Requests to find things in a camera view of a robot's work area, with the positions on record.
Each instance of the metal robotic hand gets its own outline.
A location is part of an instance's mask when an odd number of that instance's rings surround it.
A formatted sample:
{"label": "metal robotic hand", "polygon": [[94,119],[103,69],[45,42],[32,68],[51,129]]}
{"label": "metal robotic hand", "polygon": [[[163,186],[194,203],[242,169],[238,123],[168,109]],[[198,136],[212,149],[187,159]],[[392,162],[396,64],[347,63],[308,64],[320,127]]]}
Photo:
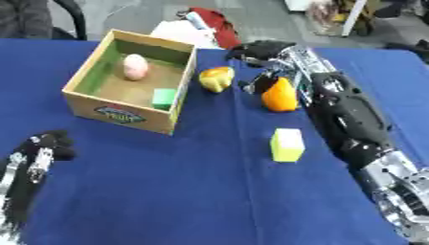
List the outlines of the metal robotic hand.
{"label": "metal robotic hand", "polygon": [[0,161],[0,234],[16,235],[54,161],[75,157],[64,130],[35,134]]}
{"label": "metal robotic hand", "polygon": [[396,232],[429,244],[429,170],[417,170],[394,146],[392,127],[350,78],[311,49],[279,41],[240,45],[227,54],[232,57],[266,67],[242,86],[250,94],[268,90],[278,73],[287,76],[332,154],[348,165]]}

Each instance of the printed logo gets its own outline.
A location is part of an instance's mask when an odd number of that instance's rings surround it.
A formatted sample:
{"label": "printed logo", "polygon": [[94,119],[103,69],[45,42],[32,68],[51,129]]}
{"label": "printed logo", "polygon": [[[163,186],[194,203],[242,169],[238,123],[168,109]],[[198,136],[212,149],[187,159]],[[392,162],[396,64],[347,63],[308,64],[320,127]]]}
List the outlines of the printed logo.
{"label": "printed logo", "polygon": [[134,113],[107,106],[96,108],[95,111],[120,124],[138,123],[146,120]]}

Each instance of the yellow cube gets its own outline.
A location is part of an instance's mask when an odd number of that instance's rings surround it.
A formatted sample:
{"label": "yellow cube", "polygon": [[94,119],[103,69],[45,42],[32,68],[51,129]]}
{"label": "yellow cube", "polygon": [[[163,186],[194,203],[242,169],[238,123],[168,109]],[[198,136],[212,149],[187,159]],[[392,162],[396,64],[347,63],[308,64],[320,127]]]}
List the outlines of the yellow cube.
{"label": "yellow cube", "polygon": [[277,128],[270,144],[275,162],[297,162],[305,150],[300,129]]}

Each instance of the table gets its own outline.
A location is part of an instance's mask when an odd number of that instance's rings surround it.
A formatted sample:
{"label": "table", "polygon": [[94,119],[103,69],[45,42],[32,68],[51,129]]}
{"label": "table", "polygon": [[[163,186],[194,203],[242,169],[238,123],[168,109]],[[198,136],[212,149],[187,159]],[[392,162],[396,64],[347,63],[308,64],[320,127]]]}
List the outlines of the table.
{"label": "table", "polygon": [[[193,81],[173,137],[76,118],[61,87],[95,42],[0,39],[0,154],[29,135],[66,128],[78,158],[57,162],[39,193],[31,245],[399,245],[303,111],[276,114],[236,87],[220,95]],[[428,71],[402,51],[320,49],[395,123],[394,138],[429,160]],[[200,51],[197,72],[227,65]],[[234,61],[238,79],[252,70]],[[270,161],[276,127],[303,130],[298,164]]]}

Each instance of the cardboard box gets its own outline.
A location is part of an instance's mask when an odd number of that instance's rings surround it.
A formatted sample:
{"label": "cardboard box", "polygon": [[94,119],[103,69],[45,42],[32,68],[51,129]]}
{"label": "cardboard box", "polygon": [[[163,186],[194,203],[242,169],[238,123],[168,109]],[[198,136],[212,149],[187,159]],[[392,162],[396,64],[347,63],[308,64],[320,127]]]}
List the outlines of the cardboard box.
{"label": "cardboard box", "polygon": [[[139,81],[124,77],[126,55],[139,54],[149,72]],[[196,64],[191,44],[112,30],[62,89],[77,116],[172,134]],[[169,111],[152,108],[154,89],[177,90]]]}

